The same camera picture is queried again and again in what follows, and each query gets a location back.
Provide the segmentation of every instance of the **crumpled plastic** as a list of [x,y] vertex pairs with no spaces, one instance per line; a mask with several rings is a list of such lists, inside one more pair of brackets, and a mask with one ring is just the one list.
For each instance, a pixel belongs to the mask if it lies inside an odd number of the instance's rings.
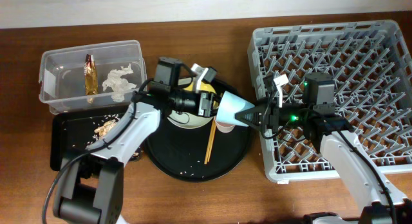
[[123,91],[127,91],[133,88],[136,88],[136,84],[130,83],[127,79],[122,79],[121,76],[132,74],[133,70],[131,69],[131,64],[127,68],[121,66],[121,70],[111,70],[108,74],[108,79],[103,82],[103,91],[105,91],[108,87],[111,87],[114,94],[112,94],[111,98],[115,102],[123,102],[124,101],[124,93]]

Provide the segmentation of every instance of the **transparent bin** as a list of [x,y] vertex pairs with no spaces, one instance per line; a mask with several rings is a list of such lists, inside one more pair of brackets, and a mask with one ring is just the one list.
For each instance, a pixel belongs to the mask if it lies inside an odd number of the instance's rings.
[[[86,96],[84,82],[84,61],[87,54],[93,54],[98,80],[98,94]],[[40,101],[50,105],[53,114],[81,109],[127,104],[132,89],[124,91],[123,102],[115,102],[111,88],[103,91],[102,83],[111,70],[131,65],[133,74],[122,76],[137,88],[146,79],[145,64],[138,41],[118,41],[78,46],[44,52],[41,59],[39,82]]]

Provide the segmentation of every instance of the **black tray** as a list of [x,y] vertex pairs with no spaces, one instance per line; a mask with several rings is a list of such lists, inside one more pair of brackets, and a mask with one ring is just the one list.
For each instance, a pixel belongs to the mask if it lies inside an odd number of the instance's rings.
[[[218,94],[237,91],[220,80],[212,86]],[[63,113],[53,119],[51,137],[50,167],[58,171],[62,155],[69,147],[84,149],[88,142],[94,142],[94,130],[111,115],[119,118],[127,106],[105,107],[72,113]],[[236,126],[230,133],[216,130],[211,160],[203,164],[211,122],[196,129],[182,129],[162,120],[156,132],[145,142],[145,153],[164,173],[189,182],[203,182],[223,176],[235,168],[243,159],[252,139],[249,127]]]

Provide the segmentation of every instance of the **brown wooden surface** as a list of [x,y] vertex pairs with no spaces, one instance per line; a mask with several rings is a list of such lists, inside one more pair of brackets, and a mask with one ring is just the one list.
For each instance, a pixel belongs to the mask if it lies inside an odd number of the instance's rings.
[[[149,77],[159,56],[175,57],[188,65],[214,66],[219,78],[255,100],[246,53],[254,29],[393,19],[412,49],[411,17],[412,12],[399,12],[0,30],[0,223],[40,223],[44,197],[56,175],[49,167],[53,115],[38,96],[43,52],[136,39]],[[144,157],[125,169],[122,213],[130,223],[279,221],[323,211],[358,216],[340,180],[276,185],[266,179],[260,153],[255,138],[233,171],[207,183],[170,178]],[[412,197],[411,175],[388,178]],[[50,209],[48,217],[49,223],[62,222]]]

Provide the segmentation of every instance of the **wooden chopstick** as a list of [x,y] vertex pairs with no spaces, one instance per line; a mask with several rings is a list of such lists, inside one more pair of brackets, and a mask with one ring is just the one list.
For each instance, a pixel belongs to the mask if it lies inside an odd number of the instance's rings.
[[209,160],[211,159],[212,146],[213,146],[215,132],[216,132],[216,123],[214,120],[212,120],[211,133],[209,135],[209,141],[207,142],[207,149],[206,149],[206,156],[205,156],[204,164],[207,164],[207,162],[209,162]]

